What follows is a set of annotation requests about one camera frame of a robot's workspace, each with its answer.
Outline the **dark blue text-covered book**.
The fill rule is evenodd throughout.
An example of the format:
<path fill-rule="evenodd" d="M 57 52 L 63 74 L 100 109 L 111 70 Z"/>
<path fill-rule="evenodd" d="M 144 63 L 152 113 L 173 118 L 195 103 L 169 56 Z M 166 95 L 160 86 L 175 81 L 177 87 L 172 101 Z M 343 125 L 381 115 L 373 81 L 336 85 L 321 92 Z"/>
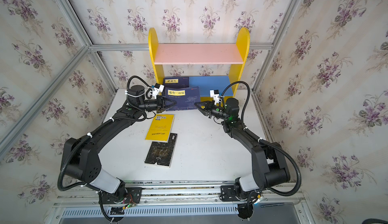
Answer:
<path fill-rule="evenodd" d="M 167 111 L 181 111 L 197 109 L 196 102 L 200 102 L 200 87 L 188 87 L 181 89 L 166 88 L 165 97 L 174 100 L 175 105 L 169 107 Z"/>

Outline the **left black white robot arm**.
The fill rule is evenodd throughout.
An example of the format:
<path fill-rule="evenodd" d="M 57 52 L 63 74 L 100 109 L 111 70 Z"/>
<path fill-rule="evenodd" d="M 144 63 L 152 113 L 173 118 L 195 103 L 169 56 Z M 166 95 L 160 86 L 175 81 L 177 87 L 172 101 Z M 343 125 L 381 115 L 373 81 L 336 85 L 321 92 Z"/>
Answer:
<path fill-rule="evenodd" d="M 63 155 L 57 188 L 67 191 L 77 186 L 87 186 L 99 192 L 122 196 L 124 182 L 102 167 L 99 153 L 119 133 L 136 122 L 147 120 L 147 113 L 162 113 L 176 105 L 176 101 L 160 95 L 162 85 L 135 85 L 125 91 L 124 104 L 106 122 L 95 130 L 75 139 L 69 138 Z"/>

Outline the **aluminium mounting rail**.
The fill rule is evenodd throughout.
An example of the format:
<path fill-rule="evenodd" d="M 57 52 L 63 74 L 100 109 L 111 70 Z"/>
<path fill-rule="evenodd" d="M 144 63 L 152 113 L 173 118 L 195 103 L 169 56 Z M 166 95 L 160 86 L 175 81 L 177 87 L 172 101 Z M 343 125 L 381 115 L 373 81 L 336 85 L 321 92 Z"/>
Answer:
<path fill-rule="evenodd" d="M 126 188 L 141 187 L 138 206 L 146 205 L 185 205 L 218 204 L 221 202 L 220 187 L 234 185 L 233 181 L 170 181 L 170 182 L 133 182 Z M 98 194 L 86 187 L 76 187 L 59 194 L 54 201 L 55 207 L 98 207 Z"/>

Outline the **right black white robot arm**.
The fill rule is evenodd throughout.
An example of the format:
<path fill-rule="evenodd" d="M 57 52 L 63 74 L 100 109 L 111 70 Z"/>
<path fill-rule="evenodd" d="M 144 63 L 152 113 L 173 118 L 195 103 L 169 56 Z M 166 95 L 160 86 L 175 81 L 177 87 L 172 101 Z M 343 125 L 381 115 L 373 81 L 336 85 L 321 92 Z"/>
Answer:
<path fill-rule="evenodd" d="M 196 108 L 208 118 L 222 119 L 224 132 L 231 138 L 241 143 L 251 154 L 252 173 L 238 177 L 234 183 L 236 198 L 239 200 L 250 200 L 251 192 L 261 192 L 270 190 L 280 196 L 292 196 L 298 192 L 301 180 L 300 176 L 294 188 L 288 192 L 282 192 L 273 187 L 286 183 L 290 180 L 290 173 L 286 163 L 288 158 L 292 163 L 294 161 L 279 144 L 269 143 L 252 131 L 244 124 L 244 113 L 248 105 L 245 101 L 241 116 L 239 112 L 239 101 L 235 98 L 229 98 L 225 106 L 218 106 L 214 101 L 196 102 Z"/>

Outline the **white ventilation grille strip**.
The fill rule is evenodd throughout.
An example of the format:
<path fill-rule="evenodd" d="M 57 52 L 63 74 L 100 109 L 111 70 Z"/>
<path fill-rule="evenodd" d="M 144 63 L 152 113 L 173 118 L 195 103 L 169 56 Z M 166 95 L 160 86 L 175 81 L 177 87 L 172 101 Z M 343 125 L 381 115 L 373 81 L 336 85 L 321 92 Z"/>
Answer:
<path fill-rule="evenodd" d="M 236 204 L 161 205 L 135 206 L 123 210 L 121 207 L 105 207 L 108 217 L 175 217 L 205 215 L 236 215 Z M 62 214 L 63 219 L 102 218 L 100 207 L 69 207 Z"/>

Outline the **yellow paperback book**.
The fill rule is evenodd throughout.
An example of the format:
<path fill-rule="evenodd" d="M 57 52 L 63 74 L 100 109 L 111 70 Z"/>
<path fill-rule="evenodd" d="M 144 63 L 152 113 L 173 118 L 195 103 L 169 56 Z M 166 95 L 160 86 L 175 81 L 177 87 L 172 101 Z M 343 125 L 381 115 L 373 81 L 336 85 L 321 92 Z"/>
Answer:
<path fill-rule="evenodd" d="M 168 142 L 175 115 L 157 114 L 150 125 L 146 140 L 154 142 Z"/>

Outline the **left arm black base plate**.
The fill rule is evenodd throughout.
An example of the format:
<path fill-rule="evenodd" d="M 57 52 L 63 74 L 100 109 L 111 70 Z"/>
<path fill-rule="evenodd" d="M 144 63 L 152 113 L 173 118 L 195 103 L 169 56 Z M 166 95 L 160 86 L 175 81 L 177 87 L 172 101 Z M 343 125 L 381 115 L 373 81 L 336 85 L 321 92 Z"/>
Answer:
<path fill-rule="evenodd" d="M 142 188 L 119 187 L 115 193 L 101 191 L 99 204 L 139 204 L 141 199 Z"/>

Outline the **navy book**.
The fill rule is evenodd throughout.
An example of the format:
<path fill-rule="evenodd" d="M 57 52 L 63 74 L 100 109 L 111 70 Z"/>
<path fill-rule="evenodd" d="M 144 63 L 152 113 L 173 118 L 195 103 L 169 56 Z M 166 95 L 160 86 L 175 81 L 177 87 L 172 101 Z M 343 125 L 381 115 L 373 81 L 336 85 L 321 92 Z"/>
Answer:
<path fill-rule="evenodd" d="M 189 77 L 165 77 L 163 79 L 163 85 L 167 88 L 180 89 L 188 88 L 190 86 Z"/>

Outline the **black paperback book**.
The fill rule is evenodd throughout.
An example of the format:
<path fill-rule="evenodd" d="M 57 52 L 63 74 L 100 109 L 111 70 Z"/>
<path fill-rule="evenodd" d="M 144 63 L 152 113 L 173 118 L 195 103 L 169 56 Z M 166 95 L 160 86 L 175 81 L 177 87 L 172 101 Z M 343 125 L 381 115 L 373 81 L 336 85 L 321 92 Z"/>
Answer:
<path fill-rule="evenodd" d="M 144 163 L 171 167 L 178 134 L 171 133 L 168 142 L 152 142 Z"/>

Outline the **yellow pink blue bookshelf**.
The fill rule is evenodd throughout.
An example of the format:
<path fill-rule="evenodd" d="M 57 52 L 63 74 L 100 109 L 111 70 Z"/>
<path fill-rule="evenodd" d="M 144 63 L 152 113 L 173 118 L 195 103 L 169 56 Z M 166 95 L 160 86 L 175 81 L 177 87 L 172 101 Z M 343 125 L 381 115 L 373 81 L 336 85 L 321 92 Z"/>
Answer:
<path fill-rule="evenodd" d="M 223 100 L 236 95 L 249 47 L 250 34 L 247 28 L 240 29 L 235 44 L 160 44 L 156 30 L 149 29 L 149 51 L 158 84 L 162 85 L 165 77 L 184 77 L 178 72 L 165 75 L 163 69 L 165 65 L 173 65 L 177 68 L 181 68 L 182 65 L 200 65 L 202 70 L 216 64 L 230 66 L 226 76 L 214 75 L 212 72 L 188 76 L 189 87 L 200 87 L 201 101 L 213 100 L 210 90 L 219 90 Z"/>

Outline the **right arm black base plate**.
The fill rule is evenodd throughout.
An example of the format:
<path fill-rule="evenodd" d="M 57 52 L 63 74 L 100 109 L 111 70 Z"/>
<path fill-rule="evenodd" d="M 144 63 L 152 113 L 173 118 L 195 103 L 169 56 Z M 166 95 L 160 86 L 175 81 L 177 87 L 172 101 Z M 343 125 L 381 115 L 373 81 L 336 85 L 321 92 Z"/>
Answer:
<path fill-rule="evenodd" d="M 261 192 L 259 190 L 252 190 L 244 192 L 240 187 L 235 185 L 223 185 L 220 187 L 219 199 L 222 202 L 234 202 L 234 201 L 253 201 L 261 198 Z"/>

